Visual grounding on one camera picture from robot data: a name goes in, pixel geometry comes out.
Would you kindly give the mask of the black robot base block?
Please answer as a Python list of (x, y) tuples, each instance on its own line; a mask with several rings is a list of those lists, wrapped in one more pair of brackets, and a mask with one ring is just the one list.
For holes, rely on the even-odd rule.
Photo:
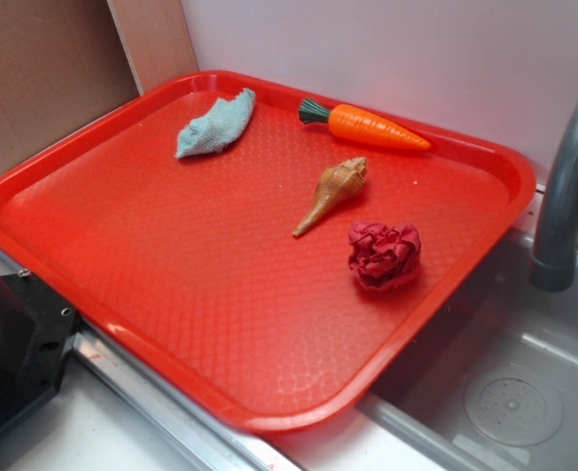
[(78, 323), (36, 275), (0, 275), (0, 437), (59, 392)]

